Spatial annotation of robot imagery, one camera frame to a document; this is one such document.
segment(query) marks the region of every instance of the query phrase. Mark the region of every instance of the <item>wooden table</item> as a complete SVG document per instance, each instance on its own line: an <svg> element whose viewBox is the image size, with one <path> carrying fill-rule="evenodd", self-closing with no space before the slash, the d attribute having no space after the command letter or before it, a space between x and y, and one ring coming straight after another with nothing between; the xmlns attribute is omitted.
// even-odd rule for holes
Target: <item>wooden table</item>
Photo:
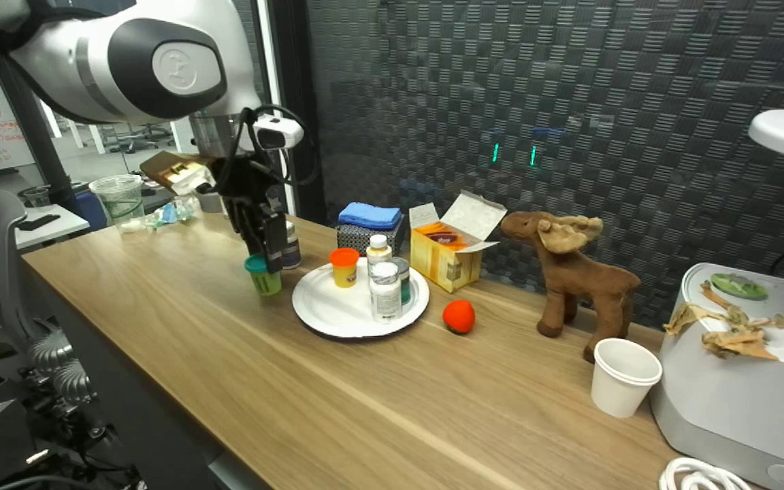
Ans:
<svg viewBox="0 0 784 490"><path fill-rule="evenodd" d="M538 338L538 296L493 281L432 289L421 322L394 338L319 338L289 290L325 263L336 234L297 229L306 260L277 300L253 293L244 244L219 214L84 234L28 263L73 322L91 322L273 488L655 488L675 451L647 406L632 418L597 411L581 358L587 331ZM473 334L438 322L450 296L473 300ZM655 347L661 334L635 327L632 338ZM100 390L104 403L121 395Z"/></svg>

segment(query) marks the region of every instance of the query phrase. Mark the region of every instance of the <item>toy moose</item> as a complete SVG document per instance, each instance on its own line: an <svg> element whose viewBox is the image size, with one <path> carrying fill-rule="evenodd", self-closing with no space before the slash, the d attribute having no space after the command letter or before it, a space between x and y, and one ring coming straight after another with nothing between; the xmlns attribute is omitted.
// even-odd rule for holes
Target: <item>toy moose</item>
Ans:
<svg viewBox="0 0 784 490"><path fill-rule="evenodd" d="M587 361L601 338L628 334L628 293L640 285L628 269L581 254L601 229L598 218L585 214L510 213L502 220L503 237L532 240L545 273L547 305L537 331L559 338L563 324L578 316L578 300L591 300L597 330L582 347Z"/></svg>

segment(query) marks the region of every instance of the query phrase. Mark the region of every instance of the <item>bottle cap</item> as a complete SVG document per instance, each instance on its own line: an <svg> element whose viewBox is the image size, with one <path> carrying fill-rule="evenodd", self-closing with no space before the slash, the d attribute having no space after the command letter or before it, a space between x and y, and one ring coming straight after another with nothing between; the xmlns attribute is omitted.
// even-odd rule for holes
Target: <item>bottle cap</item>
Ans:
<svg viewBox="0 0 784 490"><path fill-rule="evenodd" d="M382 260L371 266L374 277L397 277L397 266L391 260Z"/></svg>
<svg viewBox="0 0 784 490"><path fill-rule="evenodd" d="M360 251L356 247L336 247L330 254L333 266L355 266L360 260Z"/></svg>
<svg viewBox="0 0 784 490"><path fill-rule="evenodd" d="M371 247L386 247L386 244L389 244L386 234L371 234Z"/></svg>
<svg viewBox="0 0 784 490"><path fill-rule="evenodd" d="M251 275L262 275L262 273L266 273L266 260L262 256L251 256L251 259L244 259L244 269Z"/></svg>

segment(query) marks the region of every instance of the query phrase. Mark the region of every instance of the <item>textured black wall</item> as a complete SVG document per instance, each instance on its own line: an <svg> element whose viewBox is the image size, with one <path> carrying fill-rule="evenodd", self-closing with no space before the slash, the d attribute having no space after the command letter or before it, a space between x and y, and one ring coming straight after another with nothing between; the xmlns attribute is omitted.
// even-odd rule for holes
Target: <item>textured black wall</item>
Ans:
<svg viewBox="0 0 784 490"><path fill-rule="evenodd" d="M694 260L784 254L784 0L315 0L330 218L351 199L598 214L597 259L642 275L661 324ZM526 244L485 275L541 290Z"/></svg>

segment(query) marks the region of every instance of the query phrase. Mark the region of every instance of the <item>white plate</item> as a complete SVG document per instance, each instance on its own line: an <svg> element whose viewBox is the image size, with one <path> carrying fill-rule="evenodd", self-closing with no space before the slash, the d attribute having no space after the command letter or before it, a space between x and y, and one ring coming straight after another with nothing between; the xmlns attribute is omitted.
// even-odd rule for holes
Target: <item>white plate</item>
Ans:
<svg viewBox="0 0 784 490"><path fill-rule="evenodd" d="M315 331L330 338L386 338L412 327L427 308L431 289L425 277L412 269L412 300L397 318L379 318L371 313L368 260L360 259L356 282L337 289L333 266L325 263L307 273L291 290L295 313Z"/></svg>

